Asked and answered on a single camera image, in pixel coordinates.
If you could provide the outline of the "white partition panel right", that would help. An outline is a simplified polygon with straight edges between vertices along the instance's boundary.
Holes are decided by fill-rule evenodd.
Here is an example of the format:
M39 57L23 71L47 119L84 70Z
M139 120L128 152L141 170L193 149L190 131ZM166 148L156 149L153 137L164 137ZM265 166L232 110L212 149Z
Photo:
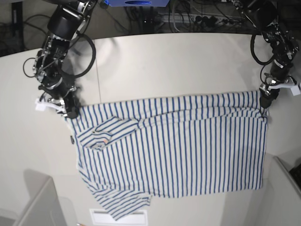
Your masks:
M250 207L251 226L301 224L301 190L278 157L271 161L263 187L254 191Z

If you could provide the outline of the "white partition panel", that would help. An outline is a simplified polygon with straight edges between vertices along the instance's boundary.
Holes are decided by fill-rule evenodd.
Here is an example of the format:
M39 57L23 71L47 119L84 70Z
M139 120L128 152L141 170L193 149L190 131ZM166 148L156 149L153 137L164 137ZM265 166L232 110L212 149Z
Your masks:
M251 226L301 224L301 190L278 157L271 161L263 187L254 191L250 207Z
M46 176L35 189L33 196L15 216L8 210L0 210L2 226L66 226L55 184L50 176Z

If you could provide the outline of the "blue white striped T-shirt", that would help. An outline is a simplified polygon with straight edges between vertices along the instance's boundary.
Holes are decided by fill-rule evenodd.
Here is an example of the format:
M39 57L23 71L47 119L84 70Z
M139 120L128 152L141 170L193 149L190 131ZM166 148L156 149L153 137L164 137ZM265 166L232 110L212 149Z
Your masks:
M262 187L268 118L260 91L87 105L66 119L77 169L115 219L153 196Z

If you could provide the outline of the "white partition panel left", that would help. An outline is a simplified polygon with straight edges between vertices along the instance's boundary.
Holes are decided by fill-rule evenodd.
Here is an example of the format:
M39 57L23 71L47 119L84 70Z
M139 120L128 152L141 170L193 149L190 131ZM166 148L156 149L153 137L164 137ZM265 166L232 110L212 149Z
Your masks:
M55 184L50 176L46 176L35 189L33 196L15 216L8 210L0 210L2 226L66 226Z

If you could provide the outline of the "blue box at top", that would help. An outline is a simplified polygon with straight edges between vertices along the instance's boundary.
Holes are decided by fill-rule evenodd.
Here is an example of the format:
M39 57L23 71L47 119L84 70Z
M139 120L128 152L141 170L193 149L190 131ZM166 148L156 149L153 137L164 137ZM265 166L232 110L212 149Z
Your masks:
M112 7L165 7L170 0L105 0Z

